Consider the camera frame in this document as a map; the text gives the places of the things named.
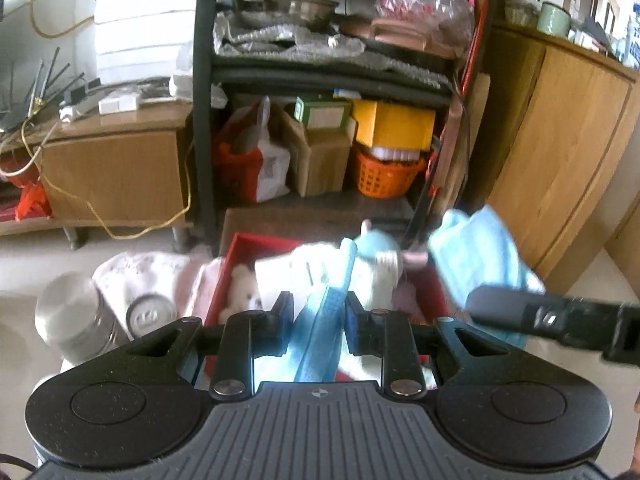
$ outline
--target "hand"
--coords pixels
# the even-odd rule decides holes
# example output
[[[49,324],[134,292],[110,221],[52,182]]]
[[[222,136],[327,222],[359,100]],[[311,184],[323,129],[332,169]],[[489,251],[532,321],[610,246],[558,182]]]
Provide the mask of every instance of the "hand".
[[[640,413],[640,394],[636,399],[634,407],[636,413]],[[631,470],[640,473],[640,423],[638,424],[638,434],[636,435],[636,445],[634,446],[634,458],[631,462]]]

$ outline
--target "stainless steel pot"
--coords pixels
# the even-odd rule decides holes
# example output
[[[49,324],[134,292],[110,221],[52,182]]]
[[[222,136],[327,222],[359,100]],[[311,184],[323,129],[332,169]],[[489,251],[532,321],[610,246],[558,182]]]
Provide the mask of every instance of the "stainless steel pot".
[[[301,25],[311,30],[324,29],[338,2],[333,0],[218,0],[228,3],[235,15],[248,27]]]

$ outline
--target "green box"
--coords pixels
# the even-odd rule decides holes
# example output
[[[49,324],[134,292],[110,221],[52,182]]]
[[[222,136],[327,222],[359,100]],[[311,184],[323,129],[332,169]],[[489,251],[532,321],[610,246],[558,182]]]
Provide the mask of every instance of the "green box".
[[[347,99],[298,97],[293,117],[304,124],[309,131],[344,131],[349,121],[350,111],[351,101]]]

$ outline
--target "white plush toy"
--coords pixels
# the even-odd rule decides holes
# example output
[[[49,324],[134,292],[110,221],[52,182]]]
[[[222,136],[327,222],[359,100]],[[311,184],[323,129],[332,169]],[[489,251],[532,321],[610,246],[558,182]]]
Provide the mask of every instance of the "white plush toy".
[[[226,294],[226,308],[220,311],[219,323],[226,323],[233,314],[245,310],[262,310],[255,272],[245,264],[236,265],[231,271],[231,284]]]

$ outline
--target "light blue towel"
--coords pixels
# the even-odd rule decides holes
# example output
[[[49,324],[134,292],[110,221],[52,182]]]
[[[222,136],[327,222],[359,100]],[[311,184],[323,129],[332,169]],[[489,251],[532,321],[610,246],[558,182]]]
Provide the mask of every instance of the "light blue towel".
[[[357,248],[345,238],[328,269],[328,284],[314,285],[293,323],[287,352],[254,361],[255,385],[263,381],[316,383],[333,381],[342,348],[344,300]]]
[[[455,209],[444,213],[428,247],[440,279],[461,309],[471,291],[482,284],[545,292],[540,279],[520,260],[507,228],[489,206],[470,217]],[[519,333],[480,328],[520,348],[527,340]]]

